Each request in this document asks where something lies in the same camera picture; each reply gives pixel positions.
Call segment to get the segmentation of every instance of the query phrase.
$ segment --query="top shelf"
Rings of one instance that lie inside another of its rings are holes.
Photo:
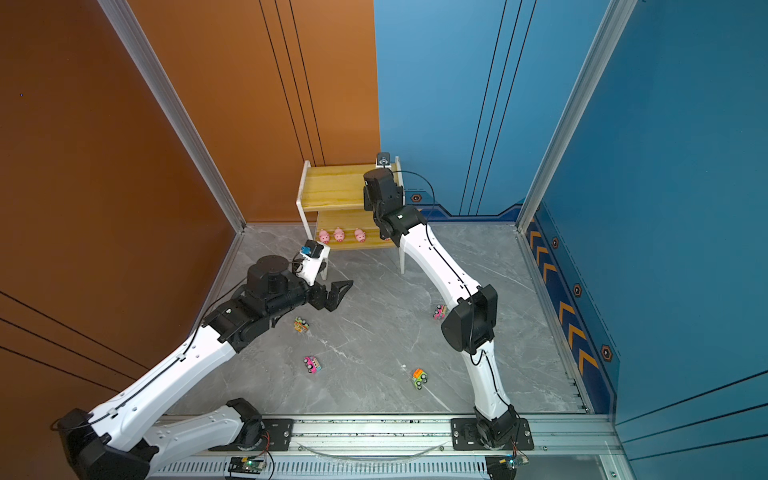
[[[306,162],[300,207],[306,212],[362,209],[362,176],[374,168],[372,164],[311,167]]]

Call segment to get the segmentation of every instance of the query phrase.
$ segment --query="yellow chevron arrow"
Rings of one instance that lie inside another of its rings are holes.
[[[589,363],[594,365],[596,369],[599,369],[598,362],[595,361],[588,353],[586,353],[584,350],[579,349],[578,351],[578,371],[581,374],[581,376],[584,376],[584,361],[587,360]]]
[[[560,324],[563,324],[563,311],[571,312],[574,315],[576,315],[576,312],[574,311],[573,307],[568,305],[567,303],[560,302]]]
[[[533,250],[533,237],[541,238],[541,234],[539,232],[531,232],[531,250]]]
[[[547,283],[547,270],[552,270],[553,272],[557,272],[558,269],[554,268],[554,265],[551,263],[544,262],[544,284]]]
[[[576,335],[579,335],[583,339],[587,339],[587,337],[584,335],[584,332],[573,326],[573,324],[568,326],[568,345],[571,346],[571,349],[574,348],[574,333]]]
[[[537,247],[536,248],[536,265],[541,265],[542,253],[549,253],[549,250],[545,249],[544,247]]]

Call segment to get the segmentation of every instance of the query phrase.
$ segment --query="toy car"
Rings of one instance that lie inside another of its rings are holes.
[[[306,367],[306,371],[309,373],[318,373],[322,368],[320,366],[320,362],[318,362],[317,359],[313,356],[304,357],[304,366]]]
[[[305,319],[298,316],[293,321],[293,329],[296,330],[298,333],[304,333],[310,329],[310,325],[306,322]]]
[[[415,386],[417,390],[421,390],[422,384],[427,383],[427,372],[422,369],[416,369],[411,380],[413,381],[413,386]]]
[[[445,305],[438,305],[435,308],[435,320],[442,320],[445,318],[445,312],[448,311],[448,308]]]

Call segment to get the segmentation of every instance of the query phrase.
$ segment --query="robotic arm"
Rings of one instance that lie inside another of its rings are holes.
[[[65,454],[87,480],[143,479],[159,468],[205,449],[263,441],[261,415],[245,399],[152,429],[192,386],[235,356],[297,306],[335,310],[353,282],[315,283],[330,248],[308,240],[289,262],[270,255],[248,269],[247,282],[219,305],[169,356],[136,383],[90,412],[74,409],[58,421]]]
[[[403,205],[402,188],[389,168],[377,167],[364,178],[366,210],[372,210],[381,238],[391,238],[419,264],[450,309],[442,323],[442,334],[454,350],[462,353],[469,371],[482,444],[489,449],[504,448],[514,440],[519,415],[502,388],[496,366],[496,290],[490,285],[480,286],[467,275],[442,248],[421,212],[412,205]]]

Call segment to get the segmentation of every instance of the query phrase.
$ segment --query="blue wall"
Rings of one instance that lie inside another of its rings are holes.
[[[607,4],[376,0],[382,150],[452,215],[521,202]]]
[[[545,195],[621,358],[641,479],[765,445],[699,448],[768,432],[768,374],[740,382],[768,369],[766,18],[768,2],[638,2]]]

